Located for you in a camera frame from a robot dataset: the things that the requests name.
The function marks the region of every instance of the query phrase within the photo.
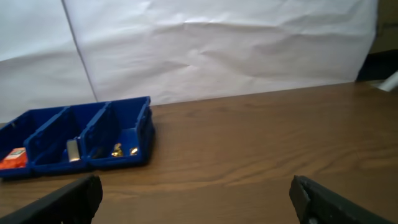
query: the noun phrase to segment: small brass piece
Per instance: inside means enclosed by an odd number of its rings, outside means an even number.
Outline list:
[[[119,157],[119,156],[123,156],[123,151],[121,149],[122,144],[117,143],[114,145],[114,149],[112,152],[112,156],[113,157]]]
[[[137,152],[138,152],[138,148],[137,148],[137,147],[131,148],[131,149],[130,149],[130,156],[136,155]]]

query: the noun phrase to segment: white backdrop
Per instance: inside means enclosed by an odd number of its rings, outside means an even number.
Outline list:
[[[0,1],[0,121],[29,108],[154,104],[352,82],[375,0]]]

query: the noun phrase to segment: bin compartment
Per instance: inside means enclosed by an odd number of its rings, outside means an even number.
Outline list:
[[[83,132],[87,161],[95,168],[143,164],[150,158],[154,135],[150,98],[140,97],[106,104]],[[120,144],[123,156],[113,157]]]
[[[104,102],[67,106],[36,130],[26,140],[28,158],[33,171],[41,175],[54,175],[86,169],[81,134],[90,120],[105,105]],[[80,160],[73,162],[69,161],[67,152],[67,146],[71,141],[77,142],[80,155]]]
[[[0,129],[0,161],[13,149],[26,148],[24,141],[61,110],[63,110],[63,107],[29,110],[2,127]],[[0,169],[0,177],[30,175],[29,162],[28,157],[28,162],[24,168]]]

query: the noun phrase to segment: dark vertical line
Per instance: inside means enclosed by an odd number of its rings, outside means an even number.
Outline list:
[[[83,64],[83,68],[85,69],[85,73],[86,73],[86,76],[87,76],[87,79],[88,79],[88,83],[90,84],[90,87],[91,87],[91,90],[93,92],[95,101],[98,102],[97,95],[95,94],[95,91],[94,91],[93,82],[91,81],[90,75],[88,74],[86,63],[85,63],[85,61],[83,59],[83,56],[81,54],[78,42],[76,41],[76,35],[75,35],[75,32],[74,32],[73,27],[72,27],[72,22],[71,22],[70,17],[69,17],[67,5],[65,4],[65,0],[61,0],[61,2],[62,2],[63,11],[65,12],[65,15],[67,17],[69,29],[70,29],[70,32],[71,32],[72,38],[73,38],[73,42],[75,43],[75,46],[76,46],[77,54],[79,55],[81,63]]]

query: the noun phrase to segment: wood grain surface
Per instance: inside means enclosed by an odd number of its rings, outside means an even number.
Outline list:
[[[398,97],[343,84],[153,106],[145,167],[96,171],[93,223],[299,223],[306,175],[398,222]],[[84,174],[3,182],[0,215]]]

